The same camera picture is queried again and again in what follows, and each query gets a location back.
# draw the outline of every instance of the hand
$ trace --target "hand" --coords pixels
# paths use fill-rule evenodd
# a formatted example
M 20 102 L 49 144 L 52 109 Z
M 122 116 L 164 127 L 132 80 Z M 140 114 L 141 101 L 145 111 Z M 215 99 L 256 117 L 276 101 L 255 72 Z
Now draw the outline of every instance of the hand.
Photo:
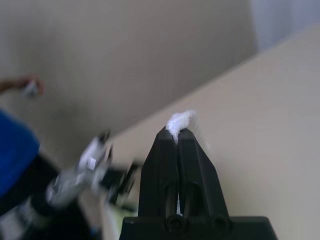
M 14 81 L 13 86 L 16 89 L 22 90 L 31 82 L 36 83 L 36 86 L 38 87 L 38 90 L 39 90 L 39 96 L 42 96 L 44 94 L 44 84 L 39 79 L 39 77 L 35 74 L 30 74 L 30 75 L 18 77 L 18 79 L 16 81 Z

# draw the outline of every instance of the white fluffy material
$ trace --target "white fluffy material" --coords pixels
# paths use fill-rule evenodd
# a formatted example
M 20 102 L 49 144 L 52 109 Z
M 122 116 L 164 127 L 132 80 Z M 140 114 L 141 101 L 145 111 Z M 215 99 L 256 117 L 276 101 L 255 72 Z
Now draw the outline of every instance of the white fluffy material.
M 173 136 L 175 144 L 178 144 L 178 135 L 181 130 L 186 129 L 190 122 L 194 120 L 196 112 L 188 110 L 182 113 L 175 113 L 169 119 L 165 129 Z

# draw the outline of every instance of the beige table surface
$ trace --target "beige table surface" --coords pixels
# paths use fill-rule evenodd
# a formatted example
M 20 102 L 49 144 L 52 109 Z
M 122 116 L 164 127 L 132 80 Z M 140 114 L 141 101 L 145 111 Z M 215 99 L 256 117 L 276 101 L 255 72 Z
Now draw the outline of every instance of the beige table surface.
M 171 115 L 188 109 L 231 216 L 267 216 L 280 240 L 320 238 L 320 25 L 115 136 L 114 159 L 145 159 Z

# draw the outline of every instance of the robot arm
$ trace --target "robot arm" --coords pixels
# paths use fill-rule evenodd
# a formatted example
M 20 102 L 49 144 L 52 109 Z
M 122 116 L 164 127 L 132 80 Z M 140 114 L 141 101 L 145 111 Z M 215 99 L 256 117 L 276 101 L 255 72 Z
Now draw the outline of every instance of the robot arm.
M 141 171 L 138 217 L 125 217 L 120 240 L 276 240 L 268 218 L 229 216 L 217 171 L 195 136 L 178 145 L 164 128 Z

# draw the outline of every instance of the black object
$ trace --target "black object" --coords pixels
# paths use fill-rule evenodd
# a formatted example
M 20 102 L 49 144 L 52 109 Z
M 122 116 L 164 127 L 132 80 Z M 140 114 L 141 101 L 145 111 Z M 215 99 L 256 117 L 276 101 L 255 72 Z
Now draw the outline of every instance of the black object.
M 177 214 L 179 197 L 182 215 Z M 164 128 L 141 171 L 138 217 L 125 217 L 120 240 L 276 240 L 266 217 L 231 217 L 217 171 L 193 133 L 178 145 Z
M 43 202 L 43 195 L 48 184 L 57 177 L 58 172 L 44 159 L 37 155 L 33 162 L 20 176 L 15 185 L 0 197 L 0 216 L 21 204 L 30 195 L 37 210 L 45 215 L 55 214 Z M 93 239 L 88 223 L 78 204 L 73 202 L 66 209 L 55 214 L 51 224 L 44 231 L 30 228 L 23 240 L 89 240 Z

